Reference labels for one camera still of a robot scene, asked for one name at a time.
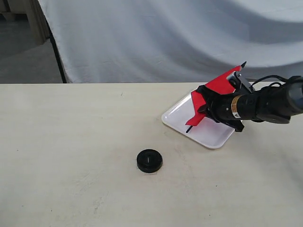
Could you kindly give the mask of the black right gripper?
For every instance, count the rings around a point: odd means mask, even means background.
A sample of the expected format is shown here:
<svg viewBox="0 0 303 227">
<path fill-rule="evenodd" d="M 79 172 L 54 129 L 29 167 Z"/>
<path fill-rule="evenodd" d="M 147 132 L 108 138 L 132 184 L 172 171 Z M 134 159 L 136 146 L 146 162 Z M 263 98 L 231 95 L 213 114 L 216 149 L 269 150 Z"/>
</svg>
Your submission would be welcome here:
<svg viewBox="0 0 303 227">
<path fill-rule="evenodd" d="M 236 132 L 242 132 L 244 125 L 240 118 L 235 118 L 232 113 L 232 100 L 238 94 L 221 95 L 205 85 L 199 86 L 196 90 L 198 98 L 203 98 L 205 104 L 199 104 L 197 112 L 205 114 L 206 117 L 214 120 L 216 123 L 225 124 L 233 128 Z"/>
</svg>

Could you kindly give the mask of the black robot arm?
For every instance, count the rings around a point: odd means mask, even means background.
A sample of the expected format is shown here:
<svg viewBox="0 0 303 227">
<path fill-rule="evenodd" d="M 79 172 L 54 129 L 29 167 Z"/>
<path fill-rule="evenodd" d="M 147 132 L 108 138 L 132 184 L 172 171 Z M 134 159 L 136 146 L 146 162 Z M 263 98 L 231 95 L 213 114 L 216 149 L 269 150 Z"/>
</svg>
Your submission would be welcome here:
<svg viewBox="0 0 303 227">
<path fill-rule="evenodd" d="M 213 87 L 209 83 L 200 85 L 192 92 L 195 116 L 187 125 L 197 126 L 204 117 L 236 132 L 243 130 L 243 120 L 288 124 L 292 116 L 303 112 L 303 78 L 274 77 L 277 82 L 260 90 L 236 75 Z"/>
</svg>

